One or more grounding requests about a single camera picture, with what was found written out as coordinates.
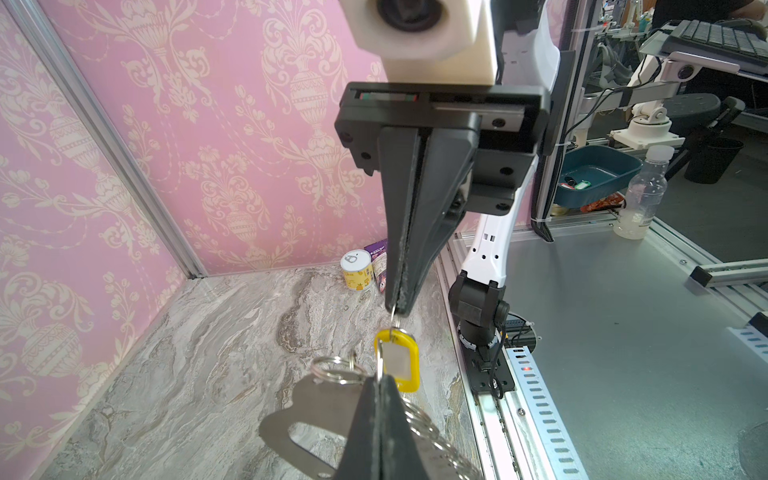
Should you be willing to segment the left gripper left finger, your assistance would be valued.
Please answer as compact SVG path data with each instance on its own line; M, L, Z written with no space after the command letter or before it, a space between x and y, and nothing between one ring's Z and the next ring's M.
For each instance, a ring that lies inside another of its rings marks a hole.
M363 384L334 479L374 480L380 479L381 473L379 384L369 378Z

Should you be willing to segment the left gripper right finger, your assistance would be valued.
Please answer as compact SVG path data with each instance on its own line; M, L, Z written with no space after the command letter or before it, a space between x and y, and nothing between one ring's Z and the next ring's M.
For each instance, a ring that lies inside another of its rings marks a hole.
M379 380L379 478L427 479L395 380Z

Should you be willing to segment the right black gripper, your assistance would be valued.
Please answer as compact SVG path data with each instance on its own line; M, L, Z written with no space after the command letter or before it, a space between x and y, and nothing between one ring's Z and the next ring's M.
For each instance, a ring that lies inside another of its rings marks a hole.
M356 166L381 175L390 313L411 313L465 212L511 211L550 106L543 87L347 85L335 129Z

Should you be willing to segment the silver metal key holder plate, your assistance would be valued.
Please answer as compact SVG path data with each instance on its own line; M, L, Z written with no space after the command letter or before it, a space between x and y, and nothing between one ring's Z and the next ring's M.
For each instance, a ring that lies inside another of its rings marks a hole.
M301 446L292 439L290 430L305 424L343 437L346 445L363 384L369 378L379 384L386 374L377 371L369 375L355 361L338 356L318 357L310 370L310 375L294 386L290 406L261 421L259 435L272 451L305 475L334 479L339 464L332 466ZM482 478L482 472L443 438L420 407L401 398L427 479Z

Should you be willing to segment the yellow key tag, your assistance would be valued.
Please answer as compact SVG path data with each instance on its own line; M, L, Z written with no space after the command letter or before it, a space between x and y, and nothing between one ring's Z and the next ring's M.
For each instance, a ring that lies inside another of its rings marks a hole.
M419 390L420 349L415 338L403 329L379 331L374 340L377 369L391 376L401 393Z

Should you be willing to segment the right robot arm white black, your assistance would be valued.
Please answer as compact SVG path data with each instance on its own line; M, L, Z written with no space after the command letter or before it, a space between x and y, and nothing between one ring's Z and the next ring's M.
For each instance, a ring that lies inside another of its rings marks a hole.
M506 249L517 197L551 151L561 57L544 1L345 1L355 44L382 82L352 82L335 130L356 167L379 176L387 222L385 305L408 315L466 214L479 244L454 315L473 346L505 321Z

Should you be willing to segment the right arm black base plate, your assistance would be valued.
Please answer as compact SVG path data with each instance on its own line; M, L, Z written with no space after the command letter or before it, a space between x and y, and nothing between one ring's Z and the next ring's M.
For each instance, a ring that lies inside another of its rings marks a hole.
M486 346L461 340L467 379L474 394L489 394L501 400L507 392L515 390L515 380L503 355L504 345L498 337Z

